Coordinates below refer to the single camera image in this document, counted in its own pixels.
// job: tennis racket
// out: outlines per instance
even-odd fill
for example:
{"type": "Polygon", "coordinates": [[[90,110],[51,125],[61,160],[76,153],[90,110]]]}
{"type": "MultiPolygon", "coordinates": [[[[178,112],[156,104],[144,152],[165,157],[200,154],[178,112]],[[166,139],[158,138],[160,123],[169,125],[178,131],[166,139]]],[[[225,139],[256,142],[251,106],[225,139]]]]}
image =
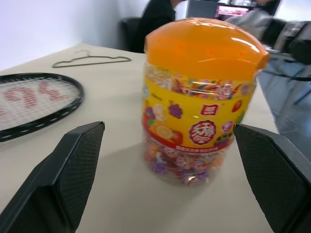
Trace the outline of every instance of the tennis racket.
{"type": "Polygon", "coordinates": [[[76,80],[51,73],[0,76],[0,142],[47,127],[74,112],[84,98],[76,80]]]}

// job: gray floor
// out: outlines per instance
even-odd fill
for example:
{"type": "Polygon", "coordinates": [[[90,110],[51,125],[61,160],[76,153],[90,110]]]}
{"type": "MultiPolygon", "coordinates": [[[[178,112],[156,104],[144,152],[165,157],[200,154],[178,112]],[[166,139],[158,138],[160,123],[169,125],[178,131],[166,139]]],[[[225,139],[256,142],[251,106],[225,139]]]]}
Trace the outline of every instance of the gray floor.
{"type": "MultiPolygon", "coordinates": [[[[302,66],[297,64],[287,64],[284,70],[293,75],[302,66]]],[[[259,84],[266,96],[274,117],[278,116],[284,101],[295,85],[296,81],[277,77],[271,88],[267,88],[271,75],[261,74],[259,84]]],[[[300,98],[311,90],[310,82],[305,83],[304,90],[296,98],[300,98]]],[[[293,105],[287,112],[285,118],[276,124],[281,135],[287,137],[310,161],[311,161],[311,94],[304,98],[299,104],[293,105]]]]}

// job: screen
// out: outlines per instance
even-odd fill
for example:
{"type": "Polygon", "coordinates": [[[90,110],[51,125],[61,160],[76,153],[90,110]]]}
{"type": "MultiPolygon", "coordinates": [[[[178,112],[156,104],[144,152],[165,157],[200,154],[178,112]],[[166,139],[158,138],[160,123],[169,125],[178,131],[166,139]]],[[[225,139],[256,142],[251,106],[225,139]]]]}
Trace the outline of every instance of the screen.
{"type": "Polygon", "coordinates": [[[232,16],[243,16],[249,12],[249,8],[240,6],[222,6],[217,7],[215,18],[221,21],[225,21],[232,16]]]}

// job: grape illustration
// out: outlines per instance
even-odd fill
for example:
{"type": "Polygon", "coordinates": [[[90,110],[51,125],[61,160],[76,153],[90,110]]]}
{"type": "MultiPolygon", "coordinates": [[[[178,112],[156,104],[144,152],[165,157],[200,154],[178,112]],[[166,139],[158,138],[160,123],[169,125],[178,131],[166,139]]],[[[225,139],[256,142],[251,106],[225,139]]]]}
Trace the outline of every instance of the grape illustration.
{"type": "Polygon", "coordinates": [[[169,106],[169,111],[170,114],[177,119],[180,119],[181,115],[183,114],[183,110],[179,107],[177,103],[171,104],[169,106]]]}
{"type": "Polygon", "coordinates": [[[150,117],[151,120],[154,120],[156,118],[156,116],[152,110],[152,107],[147,107],[145,112],[150,117]]]}

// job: racket strings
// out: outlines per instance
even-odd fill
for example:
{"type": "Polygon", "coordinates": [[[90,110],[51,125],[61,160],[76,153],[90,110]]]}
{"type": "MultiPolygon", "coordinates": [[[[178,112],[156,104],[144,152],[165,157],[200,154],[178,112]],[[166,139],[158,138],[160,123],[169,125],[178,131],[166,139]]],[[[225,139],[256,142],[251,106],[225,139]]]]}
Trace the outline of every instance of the racket strings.
{"type": "Polygon", "coordinates": [[[0,85],[0,131],[38,120],[68,107],[79,94],[75,85],[61,78],[6,80],[0,85]]]}

